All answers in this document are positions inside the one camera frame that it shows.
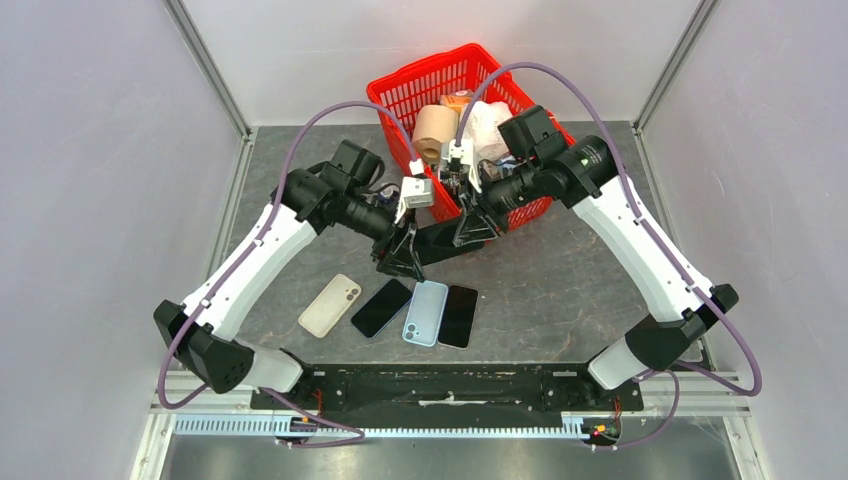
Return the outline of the black phone from blue case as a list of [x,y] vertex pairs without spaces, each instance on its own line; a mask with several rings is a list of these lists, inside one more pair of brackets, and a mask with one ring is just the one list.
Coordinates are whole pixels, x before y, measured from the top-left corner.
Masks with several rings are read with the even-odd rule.
[[439,344],[466,349],[478,305],[479,292],[460,285],[448,287],[448,295],[442,315],[437,341]]

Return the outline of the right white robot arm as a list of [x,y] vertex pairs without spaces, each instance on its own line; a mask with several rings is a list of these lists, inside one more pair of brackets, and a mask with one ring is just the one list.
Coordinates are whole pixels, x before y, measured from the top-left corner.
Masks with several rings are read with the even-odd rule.
[[607,245],[635,282],[649,314],[588,363],[579,400],[601,409],[619,386],[646,370],[672,366],[721,315],[739,302],[729,284],[713,284],[685,259],[645,210],[632,181],[620,173],[610,145],[590,135],[570,144],[548,113],[534,106],[497,127],[518,161],[512,174],[489,183],[468,170],[460,195],[457,247],[496,238],[509,213],[542,197],[572,210]]

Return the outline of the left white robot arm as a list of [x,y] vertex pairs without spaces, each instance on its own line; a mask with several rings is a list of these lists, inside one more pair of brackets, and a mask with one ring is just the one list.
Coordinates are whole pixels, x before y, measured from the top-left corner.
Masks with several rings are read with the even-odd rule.
[[333,157],[288,173],[274,190],[251,233],[218,270],[180,302],[164,300],[154,322],[172,358],[204,388],[222,394],[239,385],[265,387],[290,408],[307,405],[314,383],[301,363],[280,350],[252,347],[236,337],[261,294],[302,249],[336,224],[373,240],[378,271],[424,278],[414,251],[416,227],[401,199],[394,213],[376,206],[366,189],[382,160],[343,141]]

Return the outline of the blue phone with black screen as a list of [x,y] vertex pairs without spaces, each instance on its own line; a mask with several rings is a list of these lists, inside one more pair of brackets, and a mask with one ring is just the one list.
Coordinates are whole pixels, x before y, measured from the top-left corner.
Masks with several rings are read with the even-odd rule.
[[351,318],[363,336],[377,336],[409,303],[412,291],[396,279],[385,283]]

